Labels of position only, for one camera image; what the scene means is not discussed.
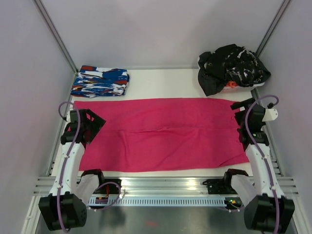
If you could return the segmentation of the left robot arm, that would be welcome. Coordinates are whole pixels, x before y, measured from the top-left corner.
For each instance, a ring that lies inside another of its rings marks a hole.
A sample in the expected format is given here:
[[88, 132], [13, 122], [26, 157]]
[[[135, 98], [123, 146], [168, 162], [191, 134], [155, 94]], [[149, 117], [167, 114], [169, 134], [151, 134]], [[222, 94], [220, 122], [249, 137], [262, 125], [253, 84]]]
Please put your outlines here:
[[82, 173], [79, 166], [86, 146], [99, 133], [105, 120], [89, 109], [72, 110], [61, 136], [60, 168], [47, 196], [39, 200], [39, 209], [47, 228], [51, 231], [83, 227], [87, 218], [87, 205], [93, 194], [106, 188], [100, 169]]

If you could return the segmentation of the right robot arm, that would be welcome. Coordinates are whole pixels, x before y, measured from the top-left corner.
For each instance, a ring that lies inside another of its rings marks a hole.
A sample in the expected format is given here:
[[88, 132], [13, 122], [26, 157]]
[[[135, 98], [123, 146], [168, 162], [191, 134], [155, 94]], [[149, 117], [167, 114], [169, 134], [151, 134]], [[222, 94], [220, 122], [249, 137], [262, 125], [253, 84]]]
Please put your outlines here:
[[222, 187], [228, 193], [238, 194], [243, 205], [244, 223], [247, 229], [262, 233], [284, 234], [290, 224], [295, 205], [286, 198], [280, 188], [273, 164], [270, 147], [262, 127], [273, 121], [278, 114], [275, 103], [267, 108], [250, 98], [231, 105], [239, 126], [239, 141], [249, 160], [253, 181], [245, 171], [229, 169], [222, 180]]

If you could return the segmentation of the pink trousers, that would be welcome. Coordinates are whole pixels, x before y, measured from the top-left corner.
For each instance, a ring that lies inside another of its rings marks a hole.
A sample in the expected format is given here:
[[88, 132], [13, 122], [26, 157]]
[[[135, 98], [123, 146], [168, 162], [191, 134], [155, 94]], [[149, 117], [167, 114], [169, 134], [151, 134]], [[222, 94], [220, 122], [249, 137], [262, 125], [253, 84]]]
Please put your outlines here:
[[105, 120], [80, 169], [136, 173], [247, 163], [231, 104], [214, 98], [78, 101], [78, 108]]

